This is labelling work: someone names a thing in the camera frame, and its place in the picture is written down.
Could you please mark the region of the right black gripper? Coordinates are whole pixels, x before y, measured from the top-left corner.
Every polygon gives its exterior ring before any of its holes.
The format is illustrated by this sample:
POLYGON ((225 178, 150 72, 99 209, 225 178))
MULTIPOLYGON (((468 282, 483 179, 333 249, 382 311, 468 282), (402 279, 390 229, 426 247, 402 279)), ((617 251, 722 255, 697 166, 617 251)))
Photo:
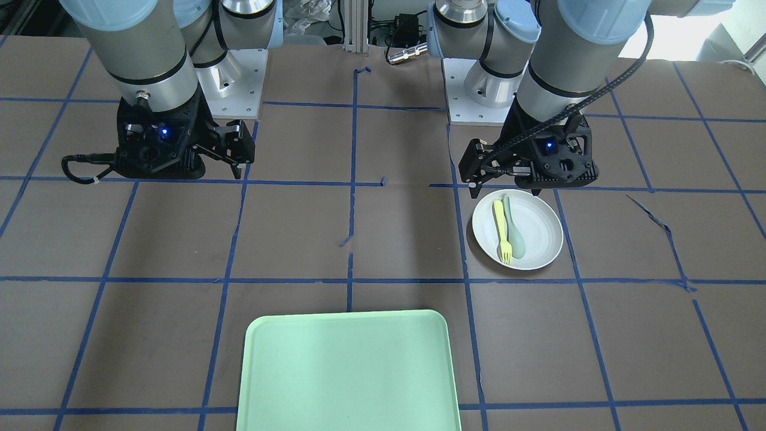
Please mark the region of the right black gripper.
POLYGON ((244 167, 240 167, 239 177, 233 173, 233 165, 249 164, 254 161, 256 147, 244 120, 232 120, 220 126, 212 117, 208 107, 199 107, 195 118, 191 146, 211 159, 211 179, 241 180, 244 167))

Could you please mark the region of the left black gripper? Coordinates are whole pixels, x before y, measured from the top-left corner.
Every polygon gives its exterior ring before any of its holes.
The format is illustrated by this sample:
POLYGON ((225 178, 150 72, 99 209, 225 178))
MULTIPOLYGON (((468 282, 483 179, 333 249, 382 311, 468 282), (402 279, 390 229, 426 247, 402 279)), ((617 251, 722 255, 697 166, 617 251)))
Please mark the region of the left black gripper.
MULTIPOLYGON (((493 177, 511 175, 530 177, 534 173, 534 151, 530 132, 534 129, 532 117, 507 117, 496 142, 488 144, 482 139, 471 139, 458 163, 460 179, 468 184, 472 199, 477 199, 482 186, 493 177)), ((541 188, 530 189, 533 196, 542 193, 541 188)))

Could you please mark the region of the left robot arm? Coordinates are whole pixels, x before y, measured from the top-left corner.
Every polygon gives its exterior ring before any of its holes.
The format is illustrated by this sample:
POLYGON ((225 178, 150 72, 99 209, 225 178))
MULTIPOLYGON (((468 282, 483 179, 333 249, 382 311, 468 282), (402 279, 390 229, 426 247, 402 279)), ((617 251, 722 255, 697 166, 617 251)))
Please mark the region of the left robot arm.
POLYGON ((471 59, 481 76, 515 85, 489 144, 471 139, 458 163, 473 198, 503 175, 521 189, 583 187, 599 178, 586 108, 648 59, 653 16, 714 16, 731 1, 436 1, 428 52, 471 59))

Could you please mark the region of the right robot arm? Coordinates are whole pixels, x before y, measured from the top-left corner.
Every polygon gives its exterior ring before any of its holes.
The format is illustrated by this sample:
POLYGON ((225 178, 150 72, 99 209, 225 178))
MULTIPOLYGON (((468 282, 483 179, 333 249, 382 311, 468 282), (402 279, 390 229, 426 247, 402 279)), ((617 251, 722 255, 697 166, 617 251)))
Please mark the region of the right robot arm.
POLYGON ((245 76, 233 52, 284 43, 282 1, 63 1, 120 91, 117 149, 61 159, 90 185, 128 179, 197 180, 203 158, 236 180, 256 155, 243 120, 219 125, 208 101, 235 95, 245 76))

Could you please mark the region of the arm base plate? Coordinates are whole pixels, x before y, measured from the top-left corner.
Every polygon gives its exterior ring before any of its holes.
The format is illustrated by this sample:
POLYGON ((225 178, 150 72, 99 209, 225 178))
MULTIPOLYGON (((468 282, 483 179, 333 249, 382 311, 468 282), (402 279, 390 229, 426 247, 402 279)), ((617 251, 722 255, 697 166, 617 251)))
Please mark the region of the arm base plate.
POLYGON ((265 49, 228 51, 216 65, 195 68, 213 117, 259 117, 269 54, 265 49))
POLYGON ((478 60, 462 58, 444 58, 442 70, 452 125, 503 125, 522 74, 496 77, 478 60))

